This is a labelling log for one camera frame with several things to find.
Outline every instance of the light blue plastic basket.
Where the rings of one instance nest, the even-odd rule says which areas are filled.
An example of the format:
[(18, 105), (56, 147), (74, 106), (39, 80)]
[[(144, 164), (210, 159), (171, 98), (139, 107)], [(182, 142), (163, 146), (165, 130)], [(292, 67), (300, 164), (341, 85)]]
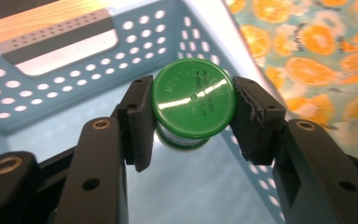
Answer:
[[(130, 81), (156, 74), (164, 65), (177, 59), (207, 59), (219, 64), (231, 76), (241, 76), (243, 72), (233, 65), (225, 50), (219, 47), (213, 39), (213, 33), (203, 26), (189, 2), (144, 1), (140, 5), (122, 9), (107, 8), (0, 43), (0, 154), (25, 150), (33, 152), (39, 161), (43, 161), (74, 146), (83, 124), (90, 119), (109, 116), (120, 102)], [(44, 74), (32, 74), (39, 68), (29, 68), (32, 64), (25, 68), (23, 66), (38, 57), (39, 62), (43, 62), (44, 56), (58, 50), (54, 43), (61, 48), (83, 38), (78, 34), (97, 35), (98, 32), (106, 31), (116, 33), (117, 36), (117, 42), (113, 42), (110, 49), (89, 53), (86, 58), (58, 65), (51, 71), (42, 68)], [(81, 51), (87, 47), (89, 46), (86, 44), (76, 48)], [(55, 55), (53, 58), (60, 57), (57, 53)], [(24, 74), (25, 70), (31, 71), (31, 74)], [(241, 189), (243, 193), (256, 190), (267, 208), (266, 211), (276, 223), (283, 223), (271, 168), (255, 167), (246, 162), (241, 157), (229, 128), (213, 141), (207, 148), (225, 150), (228, 147), (235, 158), (215, 166), (235, 168), (239, 164), (239, 170), (243, 170), (246, 175), (238, 172), (229, 174), (229, 178), (246, 179), (247, 176), (255, 189)], [(154, 156), (158, 157), (161, 147), (156, 142)], [(221, 214), (219, 216), (223, 216), (221, 220), (227, 222), (205, 219), (208, 221), (204, 223), (238, 221), (232, 219), (236, 221), (230, 222), (228, 217)]]

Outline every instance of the gray strip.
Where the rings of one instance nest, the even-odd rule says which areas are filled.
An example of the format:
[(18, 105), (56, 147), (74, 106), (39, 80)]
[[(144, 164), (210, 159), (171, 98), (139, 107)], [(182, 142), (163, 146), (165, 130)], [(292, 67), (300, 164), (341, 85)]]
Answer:
[(0, 43), (2, 55), (18, 64), (114, 29), (106, 9)]

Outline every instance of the bottle cap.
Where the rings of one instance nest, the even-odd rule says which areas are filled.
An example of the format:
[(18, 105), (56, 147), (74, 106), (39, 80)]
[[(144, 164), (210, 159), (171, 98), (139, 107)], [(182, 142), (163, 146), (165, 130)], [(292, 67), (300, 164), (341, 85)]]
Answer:
[(230, 76), (202, 59), (167, 65), (158, 73), (152, 94), (153, 109), (162, 126), (158, 135), (172, 147), (188, 149), (205, 144), (228, 126), (235, 112)]

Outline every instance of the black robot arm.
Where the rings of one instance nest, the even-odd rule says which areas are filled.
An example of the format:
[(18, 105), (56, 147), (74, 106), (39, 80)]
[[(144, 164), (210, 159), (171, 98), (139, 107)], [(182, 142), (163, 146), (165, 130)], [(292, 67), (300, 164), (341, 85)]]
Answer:
[[(358, 166), (316, 123), (285, 121), (285, 109), (257, 83), (233, 79), (230, 126), (242, 156), (270, 165), (287, 223), (358, 223)], [(153, 77), (131, 83), (109, 118), (85, 124), (76, 147), (36, 163), (0, 155), (0, 223), (128, 223), (126, 164), (151, 161), (156, 120)]]

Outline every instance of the wooden surface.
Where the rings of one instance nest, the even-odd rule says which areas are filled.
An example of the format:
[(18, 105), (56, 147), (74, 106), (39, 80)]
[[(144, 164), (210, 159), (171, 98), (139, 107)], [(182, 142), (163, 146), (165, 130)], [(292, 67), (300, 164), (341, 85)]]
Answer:
[(61, 0), (0, 20), (0, 42), (112, 6), (112, 0)]

